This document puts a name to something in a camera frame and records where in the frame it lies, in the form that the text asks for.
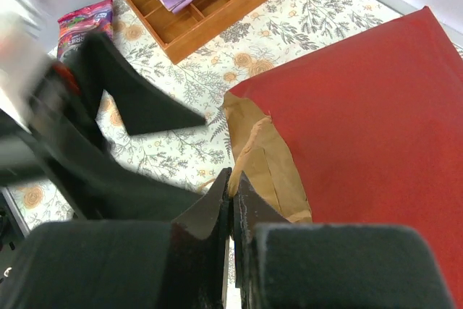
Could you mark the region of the purple Fox's candy bag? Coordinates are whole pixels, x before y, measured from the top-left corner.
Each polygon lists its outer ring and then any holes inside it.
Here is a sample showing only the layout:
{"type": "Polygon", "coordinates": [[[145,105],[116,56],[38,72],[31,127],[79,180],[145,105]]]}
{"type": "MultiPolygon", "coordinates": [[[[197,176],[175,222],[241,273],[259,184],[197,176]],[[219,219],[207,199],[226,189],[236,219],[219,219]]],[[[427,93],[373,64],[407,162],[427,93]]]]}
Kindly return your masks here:
{"type": "Polygon", "coordinates": [[[92,30],[102,31],[113,38],[113,0],[103,0],[96,4],[70,12],[60,19],[57,59],[63,61],[69,52],[78,49],[85,36],[92,30]]]}

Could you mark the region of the red paper bag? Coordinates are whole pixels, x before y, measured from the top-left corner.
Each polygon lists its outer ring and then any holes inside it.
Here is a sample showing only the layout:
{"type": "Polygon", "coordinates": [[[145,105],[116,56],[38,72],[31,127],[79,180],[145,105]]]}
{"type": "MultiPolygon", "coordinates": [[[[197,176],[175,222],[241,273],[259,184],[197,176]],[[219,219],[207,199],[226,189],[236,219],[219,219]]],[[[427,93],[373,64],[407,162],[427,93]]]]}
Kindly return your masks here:
{"type": "Polygon", "coordinates": [[[223,108],[234,175],[283,217],[412,227],[462,304],[462,58],[430,8],[253,76],[223,108]]]}

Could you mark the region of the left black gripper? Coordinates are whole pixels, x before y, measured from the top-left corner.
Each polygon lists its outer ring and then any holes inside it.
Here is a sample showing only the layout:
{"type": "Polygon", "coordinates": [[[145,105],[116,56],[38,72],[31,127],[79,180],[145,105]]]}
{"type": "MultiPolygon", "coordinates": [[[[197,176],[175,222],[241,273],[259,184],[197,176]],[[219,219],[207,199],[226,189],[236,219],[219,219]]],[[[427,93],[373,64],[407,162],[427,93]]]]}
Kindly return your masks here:
{"type": "Polygon", "coordinates": [[[196,192],[119,165],[95,118],[103,92],[129,135],[202,127],[205,117],[148,82],[107,34],[90,32],[68,65],[48,56],[1,63],[2,177],[13,159],[33,163],[85,219],[171,221],[199,200],[196,192]]]}

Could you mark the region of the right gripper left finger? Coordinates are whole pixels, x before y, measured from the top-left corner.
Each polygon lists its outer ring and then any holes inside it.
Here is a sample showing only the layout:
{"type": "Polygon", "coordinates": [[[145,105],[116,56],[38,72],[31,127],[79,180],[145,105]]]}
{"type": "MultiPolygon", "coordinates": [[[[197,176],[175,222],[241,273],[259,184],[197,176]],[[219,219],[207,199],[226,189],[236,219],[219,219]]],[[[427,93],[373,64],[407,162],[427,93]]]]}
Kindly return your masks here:
{"type": "Polygon", "coordinates": [[[231,169],[170,222],[35,228],[1,284],[3,308],[224,308],[231,169]]]}

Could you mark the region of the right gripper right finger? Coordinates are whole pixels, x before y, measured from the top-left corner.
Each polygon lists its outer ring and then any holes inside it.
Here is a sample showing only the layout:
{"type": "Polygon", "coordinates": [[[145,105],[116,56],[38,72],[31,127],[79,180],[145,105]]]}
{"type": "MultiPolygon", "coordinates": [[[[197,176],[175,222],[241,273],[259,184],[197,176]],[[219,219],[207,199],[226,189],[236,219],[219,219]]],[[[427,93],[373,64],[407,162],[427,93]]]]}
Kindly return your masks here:
{"type": "Polygon", "coordinates": [[[453,308],[428,244],[383,224],[293,224],[241,176],[233,199],[243,308],[453,308]]]}

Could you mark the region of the wooden organizer tray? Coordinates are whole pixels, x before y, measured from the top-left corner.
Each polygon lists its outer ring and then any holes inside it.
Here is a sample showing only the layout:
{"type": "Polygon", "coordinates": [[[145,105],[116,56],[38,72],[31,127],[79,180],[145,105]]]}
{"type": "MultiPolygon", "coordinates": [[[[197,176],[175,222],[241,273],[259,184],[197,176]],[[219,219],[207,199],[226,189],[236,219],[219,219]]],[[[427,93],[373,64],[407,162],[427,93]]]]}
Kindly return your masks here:
{"type": "Polygon", "coordinates": [[[197,51],[267,0],[194,0],[178,14],[160,0],[125,0],[172,63],[197,51]]]}

